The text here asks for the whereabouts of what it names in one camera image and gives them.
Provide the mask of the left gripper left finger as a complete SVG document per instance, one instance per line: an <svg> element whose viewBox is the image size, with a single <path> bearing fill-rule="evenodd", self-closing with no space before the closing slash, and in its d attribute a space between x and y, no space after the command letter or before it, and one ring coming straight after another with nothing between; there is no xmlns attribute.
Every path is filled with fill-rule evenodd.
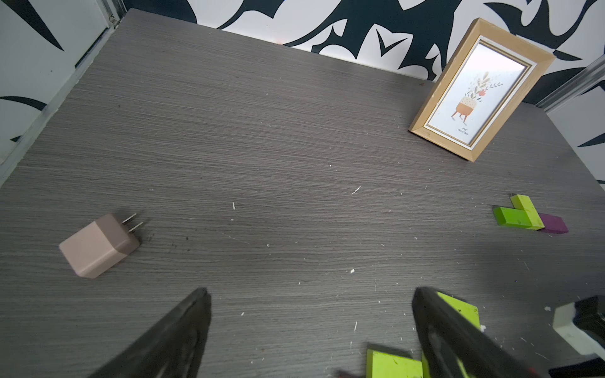
<svg viewBox="0 0 605 378"><path fill-rule="evenodd" d="M197 288L93 377L196 377L211 323L211 296Z"/></svg>

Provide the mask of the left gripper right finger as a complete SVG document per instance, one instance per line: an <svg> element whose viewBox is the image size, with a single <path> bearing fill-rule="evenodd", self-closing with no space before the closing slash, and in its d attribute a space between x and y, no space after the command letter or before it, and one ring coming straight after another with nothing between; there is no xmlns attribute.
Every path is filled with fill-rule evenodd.
<svg viewBox="0 0 605 378"><path fill-rule="evenodd" d="M431 377L539 376L496 346L434 288L416 288L412 309Z"/></svg>

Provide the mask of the purple block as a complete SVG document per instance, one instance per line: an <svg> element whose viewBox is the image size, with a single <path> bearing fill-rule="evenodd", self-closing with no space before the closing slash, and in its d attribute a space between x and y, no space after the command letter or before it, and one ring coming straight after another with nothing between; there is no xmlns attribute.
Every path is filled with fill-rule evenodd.
<svg viewBox="0 0 605 378"><path fill-rule="evenodd" d="M544 224L544 227L540 229L540 232L546 232L549 234L562 235L569 232L562 217L553 216L550 214L539 214L540 220Z"/></svg>

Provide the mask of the green block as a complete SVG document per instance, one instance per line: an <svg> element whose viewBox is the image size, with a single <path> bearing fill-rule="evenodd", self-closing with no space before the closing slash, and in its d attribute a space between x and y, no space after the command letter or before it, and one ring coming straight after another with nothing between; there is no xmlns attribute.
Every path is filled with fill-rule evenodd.
<svg viewBox="0 0 605 378"><path fill-rule="evenodd" d="M522 209L498 206L493 209L493 214L499 226L523 229L531 229L533 226L527 212Z"/></svg>

